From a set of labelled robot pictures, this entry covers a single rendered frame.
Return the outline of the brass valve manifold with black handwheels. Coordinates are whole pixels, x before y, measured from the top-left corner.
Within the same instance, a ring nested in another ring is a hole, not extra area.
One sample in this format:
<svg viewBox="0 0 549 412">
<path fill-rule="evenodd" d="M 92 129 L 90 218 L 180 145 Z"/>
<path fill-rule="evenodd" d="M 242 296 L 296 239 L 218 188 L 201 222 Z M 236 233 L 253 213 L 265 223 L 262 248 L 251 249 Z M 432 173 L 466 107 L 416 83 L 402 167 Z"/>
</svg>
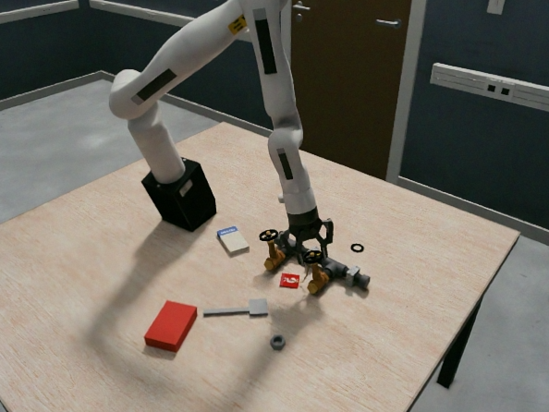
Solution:
<svg viewBox="0 0 549 412">
<path fill-rule="evenodd" d="M 275 235 L 273 236 L 272 233 L 275 233 Z M 269 247 L 270 258 L 268 257 L 264 262 L 264 267 L 267 270 L 271 271 L 275 267 L 279 266 L 280 262 L 283 262 L 285 260 L 285 257 L 288 257 L 290 255 L 287 252 L 287 249 L 283 241 L 281 240 L 277 230 L 265 230 L 259 234 L 259 238 L 261 241 L 267 241 Z M 281 249 L 277 250 L 275 244 L 280 246 Z M 313 246 L 311 249 L 308 249 L 305 248 L 304 245 L 302 245 L 301 253 L 306 265 L 308 265 L 308 263 L 311 263 L 310 267 L 312 268 L 312 280 L 309 281 L 309 284 L 307 286 L 307 289 L 310 293 L 318 293 L 320 291 L 320 288 L 322 289 L 323 285 L 326 285 L 328 283 L 329 278 L 332 278 L 335 274 L 341 277 L 345 276 L 346 285 L 349 287 L 352 287 L 356 282 L 359 284 L 359 286 L 366 288 L 371 281 L 370 276 L 366 274 L 360 274 L 360 267 L 358 265 L 353 265 L 349 269 L 347 265 L 329 257 L 326 258 L 327 261 L 324 261 L 322 252 L 319 248 L 315 246 Z M 322 265 L 322 272 L 321 270 L 319 270 L 318 264 Z"/>
</svg>

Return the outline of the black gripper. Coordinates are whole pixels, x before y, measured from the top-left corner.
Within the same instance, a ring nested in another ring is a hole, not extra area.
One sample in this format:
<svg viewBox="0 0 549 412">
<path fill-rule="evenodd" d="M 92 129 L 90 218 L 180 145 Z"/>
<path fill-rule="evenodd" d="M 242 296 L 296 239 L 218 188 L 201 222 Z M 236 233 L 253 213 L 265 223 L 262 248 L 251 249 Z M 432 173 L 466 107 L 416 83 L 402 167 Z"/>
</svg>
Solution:
<svg viewBox="0 0 549 412">
<path fill-rule="evenodd" d="M 334 223 L 331 218 L 321 220 L 319 217 L 317 205 L 309 212 L 301 214 L 287 213 L 289 228 L 286 231 L 280 231 L 279 235 L 283 241 L 289 254 L 296 254 L 299 265 L 304 265 L 304 260 L 301 253 L 301 247 L 304 241 L 316 238 L 321 244 L 321 252 L 323 260 L 328 258 L 327 245 L 333 243 Z M 320 235 L 322 225 L 326 228 L 326 238 L 323 239 Z M 295 247 L 291 247 L 288 242 L 289 234 L 296 238 Z"/>
</svg>

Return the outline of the black o-ring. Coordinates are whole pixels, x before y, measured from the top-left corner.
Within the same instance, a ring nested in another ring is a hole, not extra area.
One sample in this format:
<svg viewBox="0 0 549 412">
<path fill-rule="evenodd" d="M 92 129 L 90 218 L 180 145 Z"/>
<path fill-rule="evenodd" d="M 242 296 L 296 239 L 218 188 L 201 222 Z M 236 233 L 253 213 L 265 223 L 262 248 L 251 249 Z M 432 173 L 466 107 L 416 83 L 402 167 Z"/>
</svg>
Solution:
<svg viewBox="0 0 549 412">
<path fill-rule="evenodd" d="M 360 250 L 356 250 L 356 249 L 354 249 L 355 246 L 360 246 L 361 249 L 360 249 Z M 350 248 L 351 248 L 351 250 L 354 251 L 354 252 L 362 252 L 362 251 L 364 250 L 364 246 L 362 246 L 362 244 L 358 244 L 358 243 L 352 244 L 352 245 L 350 246 Z"/>
</svg>

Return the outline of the red tag with gold chain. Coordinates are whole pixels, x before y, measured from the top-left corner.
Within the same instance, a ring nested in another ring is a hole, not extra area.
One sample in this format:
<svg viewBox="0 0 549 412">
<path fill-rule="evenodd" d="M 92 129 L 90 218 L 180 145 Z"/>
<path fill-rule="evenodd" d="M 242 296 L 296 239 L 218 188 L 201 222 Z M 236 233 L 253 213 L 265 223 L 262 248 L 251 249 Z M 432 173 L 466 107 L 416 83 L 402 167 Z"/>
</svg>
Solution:
<svg viewBox="0 0 549 412">
<path fill-rule="evenodd" d="M 307 273 L 309 271 L 306 271 Z M 307 274 L 306 273 L 306 274 Z M 306 275 L 305 274 L 305 275 Z M 306 275 L 304 277 L 304 280 L 306 279 L 308 275 Z M 296 274 L 290 274 L 290 273 L 282 273 L 282 276 L 281 276 L 281 281 L 280 281 L 280 285 L 279 286 L 284 286 L 284 287 L 291 287 L 291 288 L 298 288 L 299 284 L 300 283 L 304 283 L 302 280 L 301 282 L 299 281 L 299 275 L 296 275 Z"/>
</svg>

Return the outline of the red rectangular block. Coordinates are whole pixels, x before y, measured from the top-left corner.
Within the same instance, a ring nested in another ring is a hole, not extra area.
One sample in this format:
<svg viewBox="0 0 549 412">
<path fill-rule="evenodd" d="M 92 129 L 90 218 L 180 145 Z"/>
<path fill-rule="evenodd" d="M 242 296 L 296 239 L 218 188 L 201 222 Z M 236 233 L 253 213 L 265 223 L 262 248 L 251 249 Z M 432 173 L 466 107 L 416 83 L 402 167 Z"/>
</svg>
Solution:
<svg viewBox="0 0 549 412">
<path fill-rule="evenodd" d="M 177 353 L 197 316 L 197 307 L 167 300 L 143 336 L 145 345 Z"/>
</svg>

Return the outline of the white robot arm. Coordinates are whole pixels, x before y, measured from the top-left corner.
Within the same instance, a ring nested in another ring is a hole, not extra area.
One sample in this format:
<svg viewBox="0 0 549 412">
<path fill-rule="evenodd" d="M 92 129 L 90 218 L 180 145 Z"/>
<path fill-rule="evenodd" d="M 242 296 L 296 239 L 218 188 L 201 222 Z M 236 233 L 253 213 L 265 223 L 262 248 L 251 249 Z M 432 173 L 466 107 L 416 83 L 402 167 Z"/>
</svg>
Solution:
<svg viewBox="0 0 549 412">
<path fill-rule="evenodd" d="M 141 73 L 128 69 L 116 75 L 109 94 L 110 110 L 121 119 L 130 119 L 128 130 L 159 183 L 179 180 L 185 165 L 158 100 L 249 30 L 265 111 L 274 126 L 267 145 L 283 191 L 279 203 L 285 203 L 290 214 L 316 207 L 309 172 L 299 156 L 303 130 L 280 33 L 279 12 L 286 4 L 287 0 L 228 0 L 174 34 Z"/>
</svg>

